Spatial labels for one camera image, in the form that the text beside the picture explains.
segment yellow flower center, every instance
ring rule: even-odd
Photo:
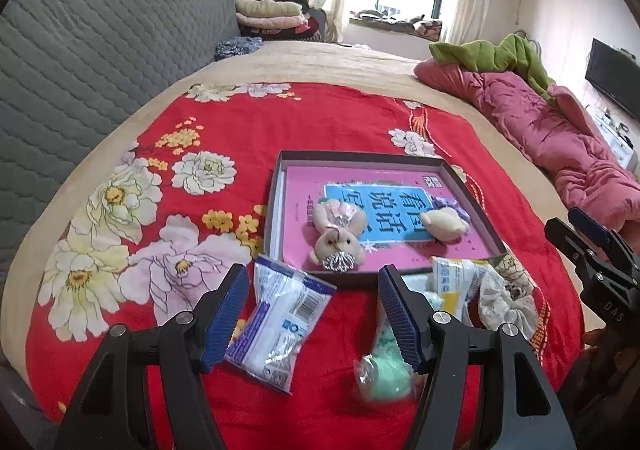
[[[216,172],[221,174],[223,171],[223,166],[222,163],[220,162],[220,160],[218,159],[207,159],[204,162],[204,169],[207,172]]]
[[[124,199],[124,191],[117,186],[110,186],[107,188],[104,198],[112,205],[119,205]]]
[[[69,276],[66,278],[66,286],[72,289],[80,289],[86,286],[91,278],[91,271],[76,270],[70,271]]]
[[[183,275],[187,273],[187,271],[192,265],[193,265],[193,262],[189,260],[184,260],[184,259],[179,260],[175,264],[175,273],[177,273],[178,275]]]

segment plastic package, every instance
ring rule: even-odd
[[[441,309],[444,301],[436,293],[427,291],[426,274],[403,277],[407,287],[421,292],[434,309]],[[378,329],[370,354],[354,362],[356,383],[361,397],[367,402],[402,401],[414,397],[420,390],[422,378],[402,359],[389,320],[378,302]]]
[[[335,286],[260,255],[255,261],[257,305],[225,359],[290,394],[296,358],[335,293]]]
[[[478,293],[482,278],[492,270],[483,260],[457,260],[431,257],[437,294],[444,300],[442,309],[452,314],[463,324],[472,326],[468,303]]]

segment tray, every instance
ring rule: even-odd
[[[313,206],[322,197],[340,195],[363,207],[371,226],[360,237],[366,263],[344,274],[325,271],[307,259],[319,237],[311,217]],[[461,242],[442,245],[424,231],[417,214],[431,207],[430,196],[454,198],[469,214],[470,232]],[[446,161],[392,154],[281,151],[271,181],[264,237],[267,256],[339,287],[373,285],[385,264],[394,264],[401,274],[416,274],[431,270],[431,256],[479,260],[501,258],[507,252]]]

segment beige bed sheet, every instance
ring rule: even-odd
[[[420,83],[413,75],[417,63],[382,52],[332,44],[271,42],[254,54],[208,65],[152,99],[82,161],[22,241],[9,271],[1,309],[2,348],[12,366],[28,383],[25,342],[31,311],[47,258],[75,213],[78,202],[90,195],[109,176],[122,154],[122,145],[132,143],[162,110],[194,83],[333,83],[373,94],[417,100],[460,115],[471,123],[480,141],[526,196],[542,221],[551,217],[566,220],[566,208],[548,179],[527,162],[474,107]],[[575,287],[581,289],[573,266],[567,260],[564,263]],[[587,310],[585,316],[589,326],[600,324],[590,311]]]

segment green blanket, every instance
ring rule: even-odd
[[[543,99],[552,100],[546,90],[555,81],[547,76],[533,46],[520,36],[509,35],[498,46],[478,40],[464,45],[439,42],[429,48],[438,65],[458,64],[473,72],[513,70]]]

